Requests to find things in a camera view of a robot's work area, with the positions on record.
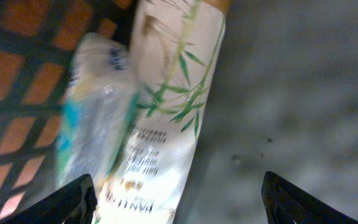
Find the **white bamboo print shampoo tube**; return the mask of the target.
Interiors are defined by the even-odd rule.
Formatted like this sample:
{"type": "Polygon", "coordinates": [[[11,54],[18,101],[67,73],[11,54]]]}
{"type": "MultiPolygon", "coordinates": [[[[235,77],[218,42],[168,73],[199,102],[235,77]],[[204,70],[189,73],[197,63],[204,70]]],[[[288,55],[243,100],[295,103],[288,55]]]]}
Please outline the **white bamboo print shampoo tube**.
{"type": "Polygon", "coordinates": [[[136,117],[98,197],[93,221],[172,223],[200,135],[227,0],[140,1],[131,64],[136,117]]]}

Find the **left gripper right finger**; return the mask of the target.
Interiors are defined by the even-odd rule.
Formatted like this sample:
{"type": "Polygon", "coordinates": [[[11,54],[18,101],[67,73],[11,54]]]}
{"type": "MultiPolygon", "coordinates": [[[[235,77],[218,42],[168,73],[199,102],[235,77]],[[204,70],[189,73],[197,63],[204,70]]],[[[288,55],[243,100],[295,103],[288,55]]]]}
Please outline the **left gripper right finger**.
{"type": "Polygon", "coordinates": [[[268,224],[358,224],[272,171],[264,174],[261,194],[268,224]]]}

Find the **grey plastic mesh basket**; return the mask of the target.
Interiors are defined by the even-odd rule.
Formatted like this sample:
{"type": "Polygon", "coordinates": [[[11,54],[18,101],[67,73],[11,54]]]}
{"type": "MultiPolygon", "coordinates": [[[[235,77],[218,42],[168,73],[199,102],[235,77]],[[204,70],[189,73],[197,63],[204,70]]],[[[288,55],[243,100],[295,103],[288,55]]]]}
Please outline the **grey plastic mesh basket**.
{"type": "MultiPolygon", "coordinates": [[[[54,190],[73,49],[135,1],[0,1],[0,219],[54,190]]],[[[358,1],[234,1],[175,223],[265,223],[271,170],[358,220],[358,1]]]]}

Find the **small teal tissue pack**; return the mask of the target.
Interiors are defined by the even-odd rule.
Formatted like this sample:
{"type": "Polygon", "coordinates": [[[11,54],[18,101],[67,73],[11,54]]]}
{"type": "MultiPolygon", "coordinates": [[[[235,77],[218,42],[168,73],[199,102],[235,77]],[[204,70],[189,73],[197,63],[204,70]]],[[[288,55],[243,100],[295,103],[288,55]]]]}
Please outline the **small teal tissue pack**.
{"type": "Polygon", "coordinates": [[[139,89],[124,45],[97,34],[81,40],[57,143],[57,184],[83,174],[99,186],[109,175],[135,113],[139,89]]]}

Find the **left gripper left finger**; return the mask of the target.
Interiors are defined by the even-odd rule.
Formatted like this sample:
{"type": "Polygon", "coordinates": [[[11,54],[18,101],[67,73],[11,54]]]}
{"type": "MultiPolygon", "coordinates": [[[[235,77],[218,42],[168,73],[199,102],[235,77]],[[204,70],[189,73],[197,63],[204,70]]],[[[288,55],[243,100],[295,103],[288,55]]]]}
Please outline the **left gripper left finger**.
{"type": "Polygon", "coordinates": [[[98,204],[90,174],[83,174],[0,224],[91,224],[98,204]]]}

